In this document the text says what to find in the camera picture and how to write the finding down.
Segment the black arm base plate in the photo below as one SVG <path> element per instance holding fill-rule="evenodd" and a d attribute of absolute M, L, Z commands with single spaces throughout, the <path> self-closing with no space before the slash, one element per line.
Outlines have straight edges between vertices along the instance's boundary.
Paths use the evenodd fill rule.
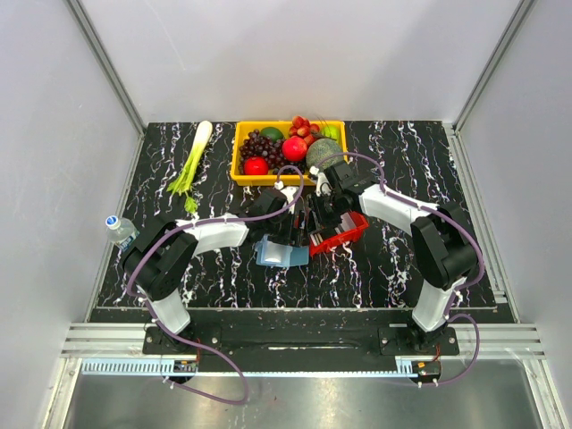
<path fill-rule="evenodd" d="M 372 352 L 382 356 L 456 357 L 460 354 L 457 334 L 447 328 L 436 339 L 415 346 L 406 338 L 406 327 L 392 326 L 337 326 L 317 327 L 277 325 L 238 325 L 223 327 L 201 324 L 194 333 L 196 342 L 219 351 L 287 350 L 287 349 L 342 349 Z"/>

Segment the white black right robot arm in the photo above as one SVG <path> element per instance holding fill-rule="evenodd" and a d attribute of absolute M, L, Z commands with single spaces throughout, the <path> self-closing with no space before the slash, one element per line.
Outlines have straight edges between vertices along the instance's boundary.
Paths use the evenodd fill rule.
<path fill-rule="evenodd" d="M 315 183 L 315 192 L 307 196 L 312 244 L 333 234 L 351 212 L 384 221 L 411 237 L 424 283 L 406 339 L 416 353 L 429 352 L 439 341 L 437 330 L 447 323 L 457 288 L 484 273 L 483 255 L 463 210 L 406 197 L 352 172 L 343 160 L 327 167 L 313 165 L 309 177 Z"/>

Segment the blue leather card holder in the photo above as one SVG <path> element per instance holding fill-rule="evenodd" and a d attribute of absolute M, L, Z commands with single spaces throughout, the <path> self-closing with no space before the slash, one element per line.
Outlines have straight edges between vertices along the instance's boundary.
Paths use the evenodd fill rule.
<path fill-rule="evenodd" d="M 309 246 L 292 247 L 277 244 L 265 235 L 256 245 L 256 262 L 261 266 L 290 268 L 307 265 L 309 262 Z"/>

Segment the red plastic card tray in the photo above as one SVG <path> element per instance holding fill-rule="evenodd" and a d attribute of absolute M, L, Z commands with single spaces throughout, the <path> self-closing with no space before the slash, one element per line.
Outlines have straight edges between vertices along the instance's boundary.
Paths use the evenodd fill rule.
<path fill-rule="evenodd" d="M 340 228 L 341 222 L 334 228 L 326 229 L 323 232 L 315 232 L 309 235 L 309 257 L 312 258 L 316 255 L 334 251 L 338 246 L 357 242 L 362 236 L 363 232 L 369 227 L 367 219 L 357 213 L 352 213 L 352 218 L 357 224 L 357 228 L 352 231 L 342 231 Z"/>

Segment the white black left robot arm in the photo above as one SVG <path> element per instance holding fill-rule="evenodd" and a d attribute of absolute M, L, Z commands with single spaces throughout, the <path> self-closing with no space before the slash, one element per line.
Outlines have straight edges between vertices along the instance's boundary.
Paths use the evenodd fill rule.
<path fill-rule="evenodd" d="M 190 316 L 179 293 L 191 259 L 269 235 L 274 226 L 293 213 L 300 196 L 298 187 L 269 188 L 240 214 L 198 221 L 159 214 L 147 221 L 122 252 L 120 265 L 127 276 L 126 292 L 146 299 L 154 318 L 166 327 L 162 338 L 166 347 L 183 353 L 194 341 Z"/>

